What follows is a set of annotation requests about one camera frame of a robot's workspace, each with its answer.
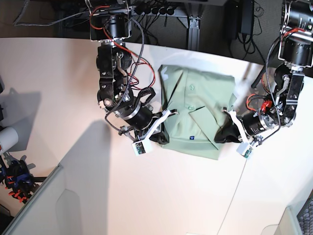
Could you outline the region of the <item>light green T-shirt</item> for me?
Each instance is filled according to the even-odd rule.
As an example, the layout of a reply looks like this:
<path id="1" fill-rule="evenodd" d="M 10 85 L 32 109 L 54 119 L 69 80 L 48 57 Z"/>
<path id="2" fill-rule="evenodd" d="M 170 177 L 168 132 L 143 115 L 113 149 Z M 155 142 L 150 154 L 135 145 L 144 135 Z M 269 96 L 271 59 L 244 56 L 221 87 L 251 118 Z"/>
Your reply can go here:
<path id="1" fill-rule="evenodd" d="M 159 74 L 162 107 L 177 111 L 164 122 L 169 142 L 162 148 L 217 160 L 221 144 L 214 138 L 226 123 L 222 109 L 236 101 L 235 78 L 175 65 L 162 65 Z"/>

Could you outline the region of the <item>grey aluminium table leg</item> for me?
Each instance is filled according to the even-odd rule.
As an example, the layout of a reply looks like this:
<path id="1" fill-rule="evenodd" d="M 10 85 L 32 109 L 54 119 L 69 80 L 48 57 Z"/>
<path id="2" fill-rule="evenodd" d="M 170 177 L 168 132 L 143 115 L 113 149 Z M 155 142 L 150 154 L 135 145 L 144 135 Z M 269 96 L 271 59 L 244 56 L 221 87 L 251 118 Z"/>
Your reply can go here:
<path id="1" fill-rule="evenodd" d="M 199 17 L 188 18 L 188 38 L 187 48 L 192 51 L 199 51 L 200 48 L 200 22 Z"/>

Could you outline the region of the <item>white panel divider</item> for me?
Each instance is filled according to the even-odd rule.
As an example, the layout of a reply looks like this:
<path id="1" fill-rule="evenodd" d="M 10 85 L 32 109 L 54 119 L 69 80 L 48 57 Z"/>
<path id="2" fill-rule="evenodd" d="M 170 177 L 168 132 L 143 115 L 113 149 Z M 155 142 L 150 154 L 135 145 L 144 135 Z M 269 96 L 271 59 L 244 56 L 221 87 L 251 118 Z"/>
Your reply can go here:
<path id="1" fill-rule="evenodd" d="M 81 235 L 80 198 L 57 166 L 4 230 L 4 235 Z"/>

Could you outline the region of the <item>white corner panel right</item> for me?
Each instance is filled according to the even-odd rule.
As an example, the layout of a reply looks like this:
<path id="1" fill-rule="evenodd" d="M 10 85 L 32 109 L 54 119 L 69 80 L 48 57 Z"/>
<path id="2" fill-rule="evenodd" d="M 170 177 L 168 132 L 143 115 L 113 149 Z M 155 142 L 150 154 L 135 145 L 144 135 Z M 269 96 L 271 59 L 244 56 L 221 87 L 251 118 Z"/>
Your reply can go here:
<path id="1" fill-rule="evenodd" d="M 261 235 L 302 235 L 296 213 L 291 206 L 286 207 L 278 224 L 263 228 Z"/>

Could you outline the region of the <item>black power strip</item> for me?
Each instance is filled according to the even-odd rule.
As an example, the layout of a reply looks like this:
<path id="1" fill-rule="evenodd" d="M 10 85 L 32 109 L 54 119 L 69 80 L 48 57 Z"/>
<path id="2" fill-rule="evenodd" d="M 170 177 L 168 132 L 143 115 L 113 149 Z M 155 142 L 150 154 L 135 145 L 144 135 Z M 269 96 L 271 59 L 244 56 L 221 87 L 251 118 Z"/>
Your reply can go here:
<path id="1" fill-rule="evenodd" d="M 136 6 L 133 12 L 137 15 L 174 15 L 176 8 L 169 5 L 148 5 L 147 3 Z"/>

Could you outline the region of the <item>left black power adapter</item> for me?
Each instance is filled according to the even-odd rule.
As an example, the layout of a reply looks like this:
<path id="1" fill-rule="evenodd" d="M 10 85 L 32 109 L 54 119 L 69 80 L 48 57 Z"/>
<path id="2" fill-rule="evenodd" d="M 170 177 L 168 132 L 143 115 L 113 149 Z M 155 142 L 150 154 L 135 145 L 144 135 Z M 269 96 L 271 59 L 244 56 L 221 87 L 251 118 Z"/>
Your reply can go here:
<path id="1" fill-rule="evenodd" d="M 238 3 L 234 0 L 227 1 L 224 8 L 224 37 L 226 39 L 237 39 L 238 18 Z"/>

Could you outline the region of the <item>black power adapter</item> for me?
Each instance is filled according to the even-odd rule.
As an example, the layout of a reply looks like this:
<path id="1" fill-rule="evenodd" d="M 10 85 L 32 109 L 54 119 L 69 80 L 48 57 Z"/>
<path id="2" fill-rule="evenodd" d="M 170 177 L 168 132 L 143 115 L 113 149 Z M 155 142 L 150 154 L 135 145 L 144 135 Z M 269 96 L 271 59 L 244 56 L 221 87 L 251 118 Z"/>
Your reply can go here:
<path id="1" fill-rule="evenodd" d="M 241 16 L 240 32 L 250 35 L 254 27 L 254 1 L 240 0 L 239 9 Z"/>
<path id="2" fill-rule="evenodd" d="M 227 1 L 224 8 L 224 37 L 226 39 L 237 39 L 238 18 L 238 3 L 234 0 Z"/>

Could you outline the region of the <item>right black power adapter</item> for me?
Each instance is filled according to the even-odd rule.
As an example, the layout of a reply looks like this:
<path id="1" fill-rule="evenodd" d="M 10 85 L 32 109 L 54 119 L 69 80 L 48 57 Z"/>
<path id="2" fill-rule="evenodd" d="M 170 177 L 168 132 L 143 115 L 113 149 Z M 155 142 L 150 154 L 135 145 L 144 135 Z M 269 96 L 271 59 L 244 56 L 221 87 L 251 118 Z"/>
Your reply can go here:
<path id="1" fill-rule="evenodd" d="M 250 35 L 254 27 L 254 1 L 240 0 L 239 9 L 241 16 L 240 32 Z"/>

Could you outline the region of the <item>black device at left edge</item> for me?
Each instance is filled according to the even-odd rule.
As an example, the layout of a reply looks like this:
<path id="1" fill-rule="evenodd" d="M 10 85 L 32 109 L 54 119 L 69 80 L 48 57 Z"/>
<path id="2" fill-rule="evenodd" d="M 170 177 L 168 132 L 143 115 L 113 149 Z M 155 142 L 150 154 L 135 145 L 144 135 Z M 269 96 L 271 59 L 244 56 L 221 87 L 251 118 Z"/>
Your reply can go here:
<path id="1" fill-rule="evenodd" d="M 5 103 L 5 84 L 2 77 L 0 78 L 0 120 L 3 121 L 7 118 L 7 105 Z"/>

